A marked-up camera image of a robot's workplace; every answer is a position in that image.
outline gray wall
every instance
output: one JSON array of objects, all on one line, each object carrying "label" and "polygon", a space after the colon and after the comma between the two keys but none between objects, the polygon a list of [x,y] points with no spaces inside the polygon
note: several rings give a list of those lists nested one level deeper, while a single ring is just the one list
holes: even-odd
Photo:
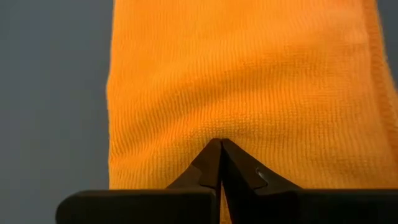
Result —
[{"label": "gray wall", "polygon": [[[397,74],[397,2],[379,1]],[[0,223],[54,223],[57,204],[108,187],[111,0],[0,0]]]}]

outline metal jaw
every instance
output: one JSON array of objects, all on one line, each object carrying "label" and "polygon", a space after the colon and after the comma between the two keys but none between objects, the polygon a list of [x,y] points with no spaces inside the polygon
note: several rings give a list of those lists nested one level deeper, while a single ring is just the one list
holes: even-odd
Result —
[{"label": "metal jaw", "polygon": [[217,224],[221,181],[233,223],[398,223],[398,190],[302,189],[229,139],[211,140],[166,189],[80,192],[56,220]]}]

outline fabric texture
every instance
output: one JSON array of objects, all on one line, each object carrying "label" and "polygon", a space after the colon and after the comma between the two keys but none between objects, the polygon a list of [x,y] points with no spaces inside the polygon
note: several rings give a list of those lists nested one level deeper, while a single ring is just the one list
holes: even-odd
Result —
[{"label": "fabric texture", "polygon": [[115,0],[107,91],[111,189],[166,187],[212,138],[304,188],[398,187],[374,0]]}]

